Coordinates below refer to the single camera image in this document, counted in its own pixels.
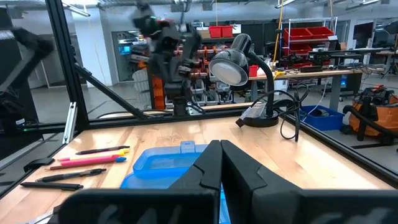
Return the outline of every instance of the black pen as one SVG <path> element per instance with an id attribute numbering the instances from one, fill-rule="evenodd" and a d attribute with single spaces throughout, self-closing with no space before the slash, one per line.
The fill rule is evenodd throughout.
<path id="1" fill-rule="evenodd" d="M 59 183 L 44 183 L 44 182 L 24 182 L 21 183 L 23 187 L 43 188 L 43 189 L 60 189 L 60 190 L 78 190 L 84 186 L 80 184 L 59 184 Z"/>
<path id="2" fill-rule="evenodd" d="M 92 154 L 92 153 L 97 153 L 97 152 L 109 152 L 109 151 L 116 151 L 120 149 L 129 149 L 130 146 L 116 146 L 116 147 L 109 147 L 109 148 L 104 148 L 104 149 L 91 149 L 91 150 L 85 150 L 81 152 L 76 152 L 76 155 L 86 155 L 86 154 Z"/>
<path id="3" fill-rule="evenodd" d="M 77 172 L 72 174 L 59 174 L 59 175 L 52 175 L 49 177 L 43 177 L 37 179 L 36 182 L 53 182 L 57 180 L 66 180 L 74 177 L 84 177 L 84 176 L 94 176 L 101 174 L 102 172 L 106 171 L 106 169 L 93 169 L 93 170 L 86 170 L 83 172 Z"/>

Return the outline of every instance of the table leg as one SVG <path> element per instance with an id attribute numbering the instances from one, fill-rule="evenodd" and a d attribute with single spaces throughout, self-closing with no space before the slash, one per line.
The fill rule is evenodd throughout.
<path id="1" fill-rule="evenodd" d="M 258 98 L 257 95 L 257 81 L 253 80 L 251 82 L 251 101 L 254 102 L 254 100 L 256 100 Z"/>
<path id="2" fill-rule="evenodd" d="M 331 81 L 331 95 L 329 109 L 337 111 L 341 91 L 341 75 L 333 76 Z"/>
<path id="3" fill-rule="evenodd" d="M 264 81 L 264 93 L 268 93 L 268 83 L 267 83 L 267 80 Z"/>
<path id="4" fill-rule="evenodd" d="M 384 73 L 390 71 L 391 63 L 392 63 L 392 55 L 388 55 L 388 57 L 387 57 L 387 63 L 386 63 L 386 69 L 384 70 Z"/>

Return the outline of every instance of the blue tray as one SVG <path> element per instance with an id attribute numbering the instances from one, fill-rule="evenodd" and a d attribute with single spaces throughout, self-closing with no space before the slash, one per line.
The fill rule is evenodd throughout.
<path id="1" fill-rule="evenodd" d="M 180 146 L 157 147 L 145 150 L 122 182 L 121 189 L 167 189 L 178 180 L 206 149 L 206 144 L 193 141 Z M 220 223 L 229 224 L 228 208 L 221 186 Z"/>
<path id="2" fill-rule="evenodd" d="M 301 120 L 314 109 L 315 106 L 303 106 L 300 111 Z M 324 106 L 318 106 L 317 109 L 326 111 L 329 116 L 312 116 L 308 115 L 304 122 L 317 128 L 320 131 L 339 130 L 343 124 L 344 114 L 331 110 Z"/>
<path id="3" fill-rule="evenodd" d="M 194 141 L 184 141 L 180 146 L 150 148 L 141 154 L 132 171 L 138 176 L 181 176 L 206 147 L 206 144 L 195 145 Z"/>

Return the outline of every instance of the orange vacuum cleaner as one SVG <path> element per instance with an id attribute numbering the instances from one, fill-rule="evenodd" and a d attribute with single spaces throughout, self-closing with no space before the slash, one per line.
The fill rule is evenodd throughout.
<path id="1" fill-rule="evenodd" d="M 345 106 L 343 113 L 351 112 L 349 125 L 343 125 L 342 133 L 357 133 L 357 140 L 365 136 L 378 138 L 382 144 L 393 145 L 398 138 L 398 98 L 393 91 L 379 85 L 366 88 Z"/>

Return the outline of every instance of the ceiling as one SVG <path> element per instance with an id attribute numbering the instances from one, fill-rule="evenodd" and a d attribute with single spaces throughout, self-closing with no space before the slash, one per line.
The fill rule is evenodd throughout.
<path id="1" fill-rule="evenodd" d="M 116 6 L 133 6 L 137 2 L 137 0 L 62 0 L 65 3 L 72 4 L 76 7 L 80 7 L 83 4 L 86 4 L 88 7 L 96 7 L 96 2 L 98 2 L 102 7 L 116 7 Z M 141 0 L 142 2 L 148 2 L 151 5 L 170 5 L 175 4 L 177 1 L 183 0 Z M 192 3 L 214 3 L 215 0 L 191 0 Z M 334 5 L 334 7 L 346 8 L 352 4 L 358 4 L 363 0 L 346 0 L 341 4 Z M 235 2 L 239 3 L 242 6 L 250 4 L 250 2 L 266 2 L 268 5 L 277 5 L 278 0 L 217 0 L 218 3 L 224 2 Z M 330 0 L 296 0 L 292 4 L 289 4 L 289 7 L 295 8 L 305 8 L 305 7 L 313 7 L 313 6 L 323 6 L 329 3 Z M 35 9 L 43 9 L 45 7 L 45 0 L 0 0 L 0 6 L 9 6 L 9 7 L 18 7 L 23 10 L 35 10 Z"/>
<path id="2" fill-rule="evenodd" d="M 65 3 L 72 4 L 74 6 L 95 5 L 95 2 L 100 3 L 102 6 L 133 6 L 137 0 L 62 0 Z M 181 0 L 142 0 L 143 2 L 148 2 L 151 5 L 169 5 L 175 4 L 177 1 Z M 297 2 L 305 2 L 309 0 L 297 0 Z M 215 0 L 192 0 L 192 3 L 214 3 Z M 218 3 L 224 2 L 240 2 L 242 4 L 250 2 L 267 2 L 269 4 L 277 4 L 277 0 L 217 0 Z M 0 5 L 17 6 L 17 7 L 33 7 L 33 6 L 43 6 L 45 5 L 45 0 L 0 0 Z"/>

